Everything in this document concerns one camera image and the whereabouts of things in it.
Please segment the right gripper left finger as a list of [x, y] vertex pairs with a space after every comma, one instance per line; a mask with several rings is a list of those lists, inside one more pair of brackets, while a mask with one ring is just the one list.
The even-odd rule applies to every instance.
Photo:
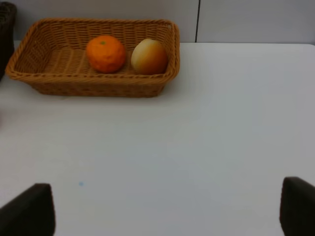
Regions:
[[53, 236], [56, 216], [51, 185], [36, 183], [0, 208], [2, 236]]

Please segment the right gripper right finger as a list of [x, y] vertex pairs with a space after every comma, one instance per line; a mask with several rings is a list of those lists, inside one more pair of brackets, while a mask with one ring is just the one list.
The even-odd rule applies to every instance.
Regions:
[[315, 234], [315, 187], [299, 177], [285, 177], [280, 203], [280, 224], [285, 236]]

